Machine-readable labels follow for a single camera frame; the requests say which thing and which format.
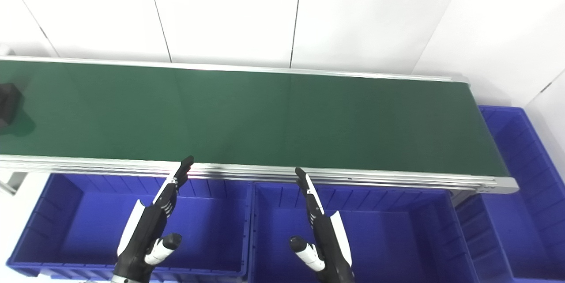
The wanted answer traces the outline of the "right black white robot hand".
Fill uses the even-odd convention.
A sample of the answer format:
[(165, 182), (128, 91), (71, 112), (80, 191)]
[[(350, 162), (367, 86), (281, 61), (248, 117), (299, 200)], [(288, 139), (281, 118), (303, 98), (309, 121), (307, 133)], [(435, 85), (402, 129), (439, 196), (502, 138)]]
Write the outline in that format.
[(319, 282), (354, 283), (351, 249), (340, 212), (329, 216), (309, 175), (299, 167), (295, 174), (316, 242), (293, 235), (289, 239), (291, 251), (316, 273)]

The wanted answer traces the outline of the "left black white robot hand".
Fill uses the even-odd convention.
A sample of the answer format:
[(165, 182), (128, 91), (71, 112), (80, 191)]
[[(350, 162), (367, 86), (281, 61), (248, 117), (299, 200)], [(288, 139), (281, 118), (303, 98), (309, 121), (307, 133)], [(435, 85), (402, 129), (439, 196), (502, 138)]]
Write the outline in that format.
[(182, 236), (163, 233), (192, 164), (192, 155), (182, 160), (165, 179), (150, 205), (140, 200), (135, 203), (117, 248), (112, 283), (150, 282), (155, 267), (178, 249)]

